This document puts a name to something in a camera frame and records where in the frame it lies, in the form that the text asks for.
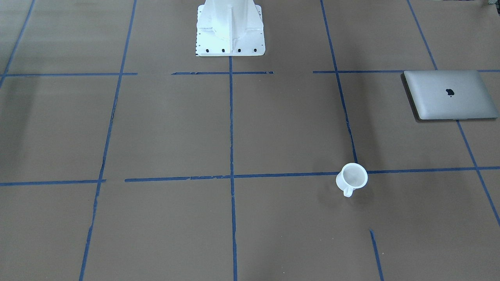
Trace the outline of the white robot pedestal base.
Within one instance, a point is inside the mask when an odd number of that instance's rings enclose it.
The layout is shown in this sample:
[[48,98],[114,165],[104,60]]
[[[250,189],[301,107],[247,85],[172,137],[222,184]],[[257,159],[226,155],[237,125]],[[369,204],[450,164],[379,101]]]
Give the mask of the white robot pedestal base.
[[196,14],[196,56],[265,54],[263,13],[253,0],[206,0]]

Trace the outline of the white ceramic cup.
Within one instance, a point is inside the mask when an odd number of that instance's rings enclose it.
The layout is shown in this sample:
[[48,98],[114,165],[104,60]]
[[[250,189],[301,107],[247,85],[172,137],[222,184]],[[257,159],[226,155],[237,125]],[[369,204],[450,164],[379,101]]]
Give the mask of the white ceramic cup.
[[364,187],[368,182],[366,169],[355,162],[343,166],[336,176],[336,185],[345,197],[351,197],[354,190]]

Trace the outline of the blue tape grid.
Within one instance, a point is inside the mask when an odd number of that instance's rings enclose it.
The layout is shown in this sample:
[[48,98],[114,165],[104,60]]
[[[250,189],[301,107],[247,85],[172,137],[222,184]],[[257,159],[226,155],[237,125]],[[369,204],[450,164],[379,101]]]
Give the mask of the blue tape grid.
[[[485,0],[1,1],[2,281],[498,281],[499,120],[419,121],[403,71],[480,71]],[[367,184],[336,185],[355,162]]]

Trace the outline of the grey closed laptop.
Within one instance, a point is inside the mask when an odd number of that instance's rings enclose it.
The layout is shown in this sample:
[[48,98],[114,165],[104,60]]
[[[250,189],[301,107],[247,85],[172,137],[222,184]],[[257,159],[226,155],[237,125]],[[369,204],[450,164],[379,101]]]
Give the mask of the grey closed laptop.
[[499,117],[477,70],[406,70],[402,74],[419,120]]

